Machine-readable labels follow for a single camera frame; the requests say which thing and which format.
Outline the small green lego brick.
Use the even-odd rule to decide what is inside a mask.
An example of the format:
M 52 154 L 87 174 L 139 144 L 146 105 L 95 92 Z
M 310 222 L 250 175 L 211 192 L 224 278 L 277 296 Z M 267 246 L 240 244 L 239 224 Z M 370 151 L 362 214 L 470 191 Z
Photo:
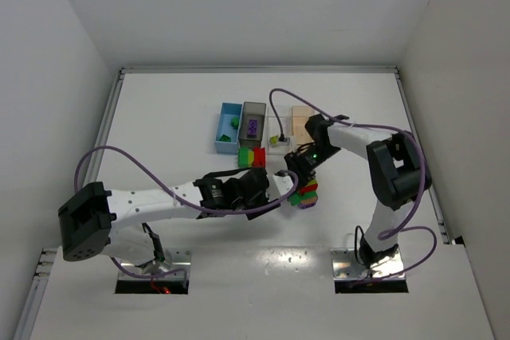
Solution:
M 230 121 L 232 127 L 234 128 L 238 128 L 239 127 L 239 123 L 240 123 L 240 119 L 238 117 L 234 117 L 231 119 Z

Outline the dark green lego brick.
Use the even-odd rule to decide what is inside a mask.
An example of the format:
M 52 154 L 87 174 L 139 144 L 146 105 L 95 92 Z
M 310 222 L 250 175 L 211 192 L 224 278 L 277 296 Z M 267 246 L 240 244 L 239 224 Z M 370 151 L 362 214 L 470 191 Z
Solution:
M 230 136 L 228 135 L 222 135 L 220 138 L 219 138 L 219 141 L 220 142 L 224 142 L 224 143 L 231 143 L 232 142 L 232 139 Z

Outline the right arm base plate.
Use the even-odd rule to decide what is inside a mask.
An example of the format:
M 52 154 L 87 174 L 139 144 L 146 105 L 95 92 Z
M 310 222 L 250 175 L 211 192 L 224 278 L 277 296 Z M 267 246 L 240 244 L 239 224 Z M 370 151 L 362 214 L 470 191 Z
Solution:
M 331 264 L 334 281 L 349 283 L 364 280 L 372 282 L 377 279 L 383 282 L 406 280 L 399 250 L 394 255 L 386 256 L 368 267 L 361 264 L 360 260 L 360 256 L 359 260 L 355 258 L 353 248 L 333 248 Z

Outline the purple butterfly lego brick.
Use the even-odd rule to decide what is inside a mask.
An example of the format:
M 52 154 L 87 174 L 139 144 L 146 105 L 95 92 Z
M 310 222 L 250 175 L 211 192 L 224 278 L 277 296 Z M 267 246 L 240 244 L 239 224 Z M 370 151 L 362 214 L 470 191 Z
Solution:
M 308 201 L 308 202 L 303 201 L 302 203 L 300 203 L 300 204 L 298 205 L 298 207 L 299 207 L 300 209 L 309 209 L 309 208 L 311 208 L 311 207 L 315 206 L 315 205 L 316 205 L 316 203 L 317 203 L 317 200 Z

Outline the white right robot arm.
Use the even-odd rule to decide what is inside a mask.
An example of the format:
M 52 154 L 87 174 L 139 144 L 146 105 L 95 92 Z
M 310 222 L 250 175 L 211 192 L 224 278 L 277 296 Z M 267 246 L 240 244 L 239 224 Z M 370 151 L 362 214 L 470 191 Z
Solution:
M 315 177 L 316 168 L 341 150 L 366 160 L 377 202 L 355 258 L 369 268 L 394 255 L 398 233 L 431 185 L 424 154 L 412 134 L 389 127 L 349 126 L 322 115 L 310 117 L 305 130 L 312 141 L 284 156 L 287 169 L 298 177 L 299 187 L 308 184 Z

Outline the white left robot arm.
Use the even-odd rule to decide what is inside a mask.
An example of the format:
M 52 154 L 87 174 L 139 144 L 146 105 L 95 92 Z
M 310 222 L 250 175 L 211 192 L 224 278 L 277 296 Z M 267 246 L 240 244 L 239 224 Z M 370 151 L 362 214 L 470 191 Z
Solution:
M 107 190 L 102 182 L 87 184 L 58 210 L 63 258 L 68 262 L 105 255 L 142 268 L 164 259 L 158 237 L 139 229 L 152 221 L 200 220 L 264 213 L 272 185 L 263 168 L 225 181 L 203 177 L 161 189 Z

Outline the green number lego brick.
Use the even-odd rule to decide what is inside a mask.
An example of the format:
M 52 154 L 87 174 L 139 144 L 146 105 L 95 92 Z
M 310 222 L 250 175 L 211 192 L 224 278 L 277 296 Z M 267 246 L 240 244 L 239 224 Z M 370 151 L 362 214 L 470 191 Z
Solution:
M 288 197 L 288 203 L 291 206 L 297 206 L 300 204 L 301 196 L 298 193 L 293 193 Z

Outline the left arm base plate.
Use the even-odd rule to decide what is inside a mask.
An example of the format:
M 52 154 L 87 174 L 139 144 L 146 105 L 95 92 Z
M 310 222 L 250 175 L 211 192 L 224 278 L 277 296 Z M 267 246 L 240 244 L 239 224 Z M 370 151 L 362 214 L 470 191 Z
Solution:
M 142 267 L 120 260 L 120 266 L 127 271 L 118 271 L 119 282 L 148 282 L 158 284 L 176 284 L 178 287 L 188 287 L 190 279 L 191 250 L 166 249 L 165 260 L 153 260 Z

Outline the lime green lego stack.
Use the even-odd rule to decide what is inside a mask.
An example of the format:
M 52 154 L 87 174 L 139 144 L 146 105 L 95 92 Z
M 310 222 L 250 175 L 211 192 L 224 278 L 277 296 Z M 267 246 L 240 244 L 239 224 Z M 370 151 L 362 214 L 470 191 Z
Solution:
M 317 189 L 318 189 L 318 182 L 315 179 L 312 179 L 303 188 L 299 189 L 297 191 L 297 193 L 301 196 L 300 203 L 302 203 L 303 201 L 306 201 L 306 202 L 313 201 L 313 200 L 318 201 Z

